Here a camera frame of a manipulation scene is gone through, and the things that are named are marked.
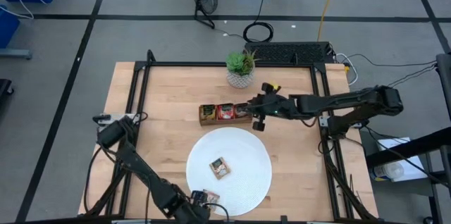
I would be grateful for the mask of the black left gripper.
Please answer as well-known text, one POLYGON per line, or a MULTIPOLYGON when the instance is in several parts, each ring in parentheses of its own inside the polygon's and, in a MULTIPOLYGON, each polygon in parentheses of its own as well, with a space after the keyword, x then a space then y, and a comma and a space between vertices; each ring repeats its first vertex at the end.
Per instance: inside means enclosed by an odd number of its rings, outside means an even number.
POLYGON ((208 194, 195 190, 188 197, 177 185, 170 185, 169 200, 163 206, 163 214, 182 224, 205 224, 209 222, 211 210, 207 206, 208 194))

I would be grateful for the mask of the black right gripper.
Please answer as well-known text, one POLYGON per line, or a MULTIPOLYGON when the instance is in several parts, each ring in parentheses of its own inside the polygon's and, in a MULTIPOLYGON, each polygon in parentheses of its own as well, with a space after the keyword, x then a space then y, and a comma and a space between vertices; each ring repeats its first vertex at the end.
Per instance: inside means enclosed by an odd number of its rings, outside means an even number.
POLYGON ((261 86, 263 94, 257 94, 247 102, 247 112, 256 118, 252 124, 252 129, 263 132, 265 129, 264 120, 266 116, 273 116, 293 120, 295 115, 295 102, 278 94, 280 86, 264 82, 261 86))

